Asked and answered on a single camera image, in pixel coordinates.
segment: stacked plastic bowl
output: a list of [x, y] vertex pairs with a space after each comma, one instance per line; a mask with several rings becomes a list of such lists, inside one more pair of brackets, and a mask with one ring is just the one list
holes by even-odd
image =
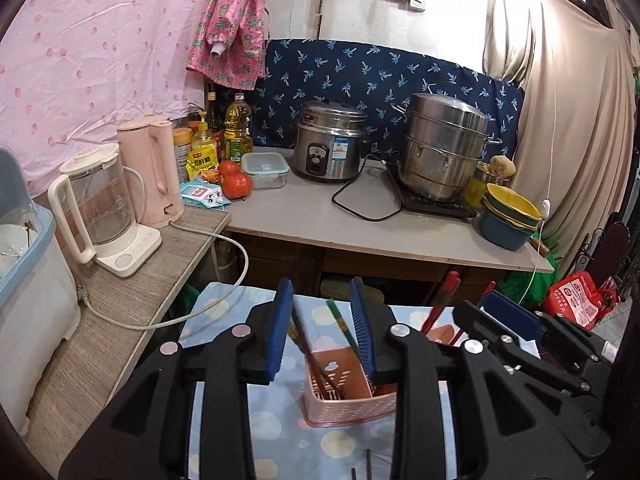
[[537, 230], [540, 211], [508, 187], [487, 184], [482, 197], [480, 234], [502, 248], [517, 251]]

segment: polka dot tablecloth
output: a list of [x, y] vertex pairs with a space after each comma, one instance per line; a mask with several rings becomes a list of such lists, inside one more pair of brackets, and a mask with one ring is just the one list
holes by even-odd
[[31, 196], [62, 162], [145, 114], [203, 104], [185, 70], [208, 0], [27, 0], [0, 43], [0, 143]]
[[[195, 309], [202, 308], [205, 300], [219, 298], [229, 285], [211, 283], [201, 293]], [[190, 319], [180, 336], [180, 343], [194, 346], [212, 341], [217, 334], [232, 325], [244, 322], [252, 306], [270, 301], [272, 290], [241, 286], [226, 300], [202, 316]], [[308, 337], [314, 350], [347, 346], [324, 300], [297, 296]], [[353, 332], [349, 304], [337, 301], [338, 309]], [[428, 316], [428, 308], [392, 306], [396, 319], [420, 328]], [[445, 310], [438, 324], [451, 323], [452, 309]], [[538, 355], [534, 343], [521, 341], [522, 346]], [[304, 391], [305, 362], [298, 348], [287, 339], [280, 371], [269, 386], [248, 387], [249, 414], [256, 477], [260, 480], [303, 478], [305, 480], [351, 480], [351, 468], [358, 477], [365, 476], [366, 450], [372, 452], [375, 480], [389, 478], [394, 416], [388, 416], [354, 426], [342, 428], [310, 428], [304, 421], [299, 400]], [[194, 400], [190, 434], [189, 478], [198, 480], [200, 412], [202, 411], [203, 384], [198, 384]], [[443, 402], [443, 420], [447, 450], [447, 478], [457, 476], [455, 444], [451, 413], [448, 408], [446, 383], [440, 383]]]

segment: pink plastic basket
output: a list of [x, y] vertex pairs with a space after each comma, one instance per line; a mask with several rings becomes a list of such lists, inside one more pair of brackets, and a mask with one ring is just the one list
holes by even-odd
[[305, 394], [302, 400], [303, 414], [308, 425], [313, 428], [348, 426], [376, 420], [391, 415], [396, 410], [395, 393], [373, 396], [372, 387], [351, 348], [337, 348], [313, 354], [318, 364], [325, 368], [329, 377], [342, 391], [344, 400], [338, 400], [328, 384], [326, 389], [332, 400], [321, 399], [316, 380], [309, 373], [307, 365]]

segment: rice cooker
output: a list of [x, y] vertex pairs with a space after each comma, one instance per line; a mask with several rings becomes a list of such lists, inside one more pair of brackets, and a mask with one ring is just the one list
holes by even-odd
[[369, 136], [366, 113], [337, 100], [309, 101], [298, 121], [294, 170], [318, 182], [346, 182], [355, 177]]

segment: tiled floor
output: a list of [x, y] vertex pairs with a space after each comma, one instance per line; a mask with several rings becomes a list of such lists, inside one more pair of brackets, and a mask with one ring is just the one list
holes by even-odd
[[620, 303], [613, 312], [607, 314], [604, 319], [594, 327], [592, 332], [606, 339], [614, 346], [620, 346], [630, 312], [631, 298], [629, 297], [625, 303]]

